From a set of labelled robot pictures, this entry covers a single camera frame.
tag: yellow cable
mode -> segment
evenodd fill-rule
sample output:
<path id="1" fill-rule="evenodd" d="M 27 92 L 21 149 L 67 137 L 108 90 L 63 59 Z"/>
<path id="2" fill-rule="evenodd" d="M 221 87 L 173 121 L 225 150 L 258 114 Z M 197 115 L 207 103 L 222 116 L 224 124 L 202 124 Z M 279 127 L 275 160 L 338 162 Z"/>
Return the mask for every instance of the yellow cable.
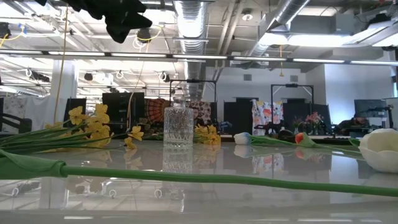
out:
<path id="1" fill-rule="evenodd" d="M 18 34 L 18 36 L 16 36 L 16 37 L 14 37 L 14 38 L 11 38 L 11 39 L 6 39 L 7 38 L 7 36 L 4 36 L 2 39 L 0 39 L 0 40 L 2 40 L 2 41 L 10 41 L 10 40 L 16 40 L 16 39 L 18 39 L 18 38 L 20 38 L 21 37 L 21 35 L 24 33 L 24 28 L 22 27 L 21 28 L 22 30 L 21 30 L 21 33 L 19 33 Z"/>
<path id="2" fill-rule="evenodd" d="M 160 26 L 157 26 L 157 27 L 159 28 L 159 31 L 157 32 L 157 34 L 156 34 L 154 37 L 151 37 L 151 38 L 148 38 L 148 39 L 142 39 L 142 38 L 139 38 L 139 37 L 137 36 L 137 39 L 143 40 L 143 41 L 148 41 L 148 40 L 155 39 L 156 37 L 159 36 L 160 32 L 162 32 L 162 28 L 161 28 Z"/>
<path id="3" fill-rule="evenodd" d="M 146 49 L 145 53 L 148 53 L 148 49 L 149 49 L 149 43 L 147 44 L 147 49 Z M 145 64 L 145 62 L 142 62 L 141 71 L 139 72 L 138 80 L 137 80 L 137 83 L 136 83 L 136 86 L 134 87 L 134 89 L 137 88 L 137 86 L 138 86 L 139 79 L 141 78 L 142 71 L 144 69 L 144 64 Z M 129 106 L 127 108 L 127 130 L 130 128 L 130 126 L 129 126 L 130 125 L 130 119 L 129 118 L 130 118 L 131 99 L 132 99 L 133 94 L 134 94 L 134 92 L 132 92 L 131 95 L 130 95 Z"/>
<path id="4" fill-rule="evenodd" d="M 4 37 L 3 37 L 3 39 L 2 39 L 2 41 L 0 43 L 0 48 L 3 45 L 3 43 L 4 43 L 4 41 L 6 40 L 7 37 L 8 37 L 8 34 L 4 35 Z"/>
<path id="5" fill-rule="evenodd" d="M 60 72 L 60 81 L 58 83 L 58 91 L 57 91 L 57 99 L 55 100 L 55 111 L 54 111 L 54 124 L 57 121 L 57 109 L 58 109 L 58 100 L 60 98 L 60 89 L 63 75 L 63 63 L 65 62 L 65 51 L 67 49 L 67 30 L 68 30 L 68 7 L 67 4 L 67 15 L 65 17 L 65 32 L 63 34 L 63 54 L 62 54 L 62 62 L 61 62 L 61 72 Z"/>

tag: reflective surface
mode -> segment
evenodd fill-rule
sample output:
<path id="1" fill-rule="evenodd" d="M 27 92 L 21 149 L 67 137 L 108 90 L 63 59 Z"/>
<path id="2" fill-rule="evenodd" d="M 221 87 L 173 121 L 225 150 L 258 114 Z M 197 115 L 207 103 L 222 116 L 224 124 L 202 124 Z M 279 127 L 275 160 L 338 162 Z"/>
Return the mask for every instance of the reflective surface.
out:
<path id="1" fill-rule="evenodd" d="M 186 151 L 164 149 L 162 141 L 137 146 L 127 153 L 120 149 L 40 156 L 70 166 L 398 187 L 397 175 L 375 172 L 364 161 L 339 154 L 308 155 L 293 148 L 233 143 L 194 145 Z M 396 223 L 397 207 L 398 198 L 251 185 L 76 176 L 0 180 L 1 223 Z"/>

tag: red tulip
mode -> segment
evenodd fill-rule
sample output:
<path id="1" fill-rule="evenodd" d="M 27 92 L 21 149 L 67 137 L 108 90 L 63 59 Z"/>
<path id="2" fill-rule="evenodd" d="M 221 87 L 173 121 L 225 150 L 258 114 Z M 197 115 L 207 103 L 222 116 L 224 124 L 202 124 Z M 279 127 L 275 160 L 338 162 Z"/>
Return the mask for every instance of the red tulip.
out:
<path id="1" fill-rule="evenodd" d="M 303 133 L 296 134 L 296 137 L 295 137 L 296 144 L 300 144 L 300 142 L 303 141 L 303 140 L 304 140 L 304 134 Z"/>

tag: white tulip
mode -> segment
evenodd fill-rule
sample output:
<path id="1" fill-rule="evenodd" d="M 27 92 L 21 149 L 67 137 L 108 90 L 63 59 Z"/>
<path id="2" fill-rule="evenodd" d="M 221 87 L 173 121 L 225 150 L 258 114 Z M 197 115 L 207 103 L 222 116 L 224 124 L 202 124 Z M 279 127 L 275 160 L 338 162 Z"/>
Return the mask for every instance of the white tulip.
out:
<path id="1" fill-rule="evenodd" d="M 234 138 L 235 143 L 240 145 L 248 145 L 251 142 L 249 133 L 235 134 Z"/>
<path id="2" fill-rule="evenodd" d="M 361 139 L 359 150 L 373 169 L 398 173 L 398 131 L 377 129 Z"/>

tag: black monitor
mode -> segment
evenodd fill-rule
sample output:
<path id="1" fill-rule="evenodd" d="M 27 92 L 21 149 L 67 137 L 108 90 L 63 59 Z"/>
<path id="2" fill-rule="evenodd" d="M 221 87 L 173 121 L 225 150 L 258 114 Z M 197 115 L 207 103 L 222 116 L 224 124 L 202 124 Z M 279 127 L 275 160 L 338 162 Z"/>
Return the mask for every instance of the black monitor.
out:
<path id="1" fill-rule="evenodd" d="M 355 113 L 364 118 L 386 118 L 386 100 L 354 100 Z"/>

